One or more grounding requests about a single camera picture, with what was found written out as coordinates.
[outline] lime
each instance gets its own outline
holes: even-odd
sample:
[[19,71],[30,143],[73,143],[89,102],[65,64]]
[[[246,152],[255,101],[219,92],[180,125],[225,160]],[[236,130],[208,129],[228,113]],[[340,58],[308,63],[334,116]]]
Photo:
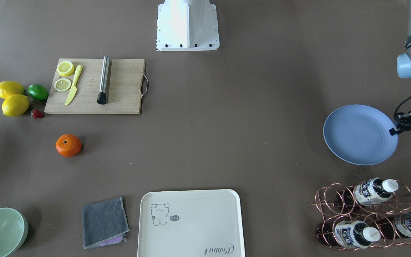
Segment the lime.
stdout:
[[2,81],[0,82],[0,97],[2,99],[7,99],[14,94],[23,94],[25,89],[23,86],[16,81]]
[[36,100],[45,100],[49,97],[49,92],[46,88],[39,84],[32,84],[28,86],[28,95]]
[[62,76],[73,75],[75,70],[74,65],[70,61],[63,61],[58,64],[57,71]]
[[24,114],[30,107],[28,96],[14,94],[4,100],[2,109],[5,116],[18,116]]
[[55,90],[58,91],[58,92],[66,91],[66,90],[70,89],[71,81],[68,80],[67,78],[61,78],[61,79],[55,81],[54,87],[55,87]]

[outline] yellow knife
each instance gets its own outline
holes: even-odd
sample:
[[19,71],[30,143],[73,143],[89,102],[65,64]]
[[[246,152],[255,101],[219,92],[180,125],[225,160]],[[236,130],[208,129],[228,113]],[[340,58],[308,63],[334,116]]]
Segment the yellow knife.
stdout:
[[72,80],[71,89],[69,90],[69,95],[67,95],[67,99],[64,105],[70,104],[72,99],[75,96],[75,93],[77,93],[77,87],[75,85],[77,84],[77,80],[80,77],[82,70],[83,70],[82,65],[77,65],[77,67],[75,67],[74,80]]

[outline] bottle label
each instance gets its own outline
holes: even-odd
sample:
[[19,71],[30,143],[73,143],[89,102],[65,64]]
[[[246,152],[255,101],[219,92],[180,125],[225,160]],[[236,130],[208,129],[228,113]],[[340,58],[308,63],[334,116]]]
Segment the bottle label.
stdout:
[[378,179],[378,177],[359,184],[354,188],[354,196],[356,197],[356,201],[361,205],[374,205],[376,203],[383,203],[391,198],[380,197],[375,192],[373,185],[376,179]]
[[396,216],[394,225],[399,232],[411,237],[411,212]]
[[341,221],[334,228],[334,236],[337,242],[346,249],[367,248],[360,245],[354,237],[354,226],[360,221]]

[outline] gray cloth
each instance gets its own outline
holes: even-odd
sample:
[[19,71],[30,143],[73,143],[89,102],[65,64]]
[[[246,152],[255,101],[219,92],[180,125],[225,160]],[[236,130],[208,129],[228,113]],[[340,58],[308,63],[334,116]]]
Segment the gray cloth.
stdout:
[[129,232],[121,197],[82,206],[85,249],[119,243]]

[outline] black cable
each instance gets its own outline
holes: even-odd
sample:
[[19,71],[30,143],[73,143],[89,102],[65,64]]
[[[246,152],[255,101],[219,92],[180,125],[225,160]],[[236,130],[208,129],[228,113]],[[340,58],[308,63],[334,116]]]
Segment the black cable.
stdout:
[[411,124],[406,124],[406,123],[401,122],[401,121],[399,120],[399,116],[397,115],[397,111],[399,110],[399,108],[400,108],[403,104],[405,104],[406,101],[408,101],[408,100],[410,100],[410,99],[411,99],[411,96],[409,96],[407,99],[405,99],[404,101],[402,101],[401,104],[399,104],[399,105],[396,107],[396,110],[394,111],[394,120],[395,120],[398,124],[403,125],[403,126],[407,126],[407,127],[411,127]]

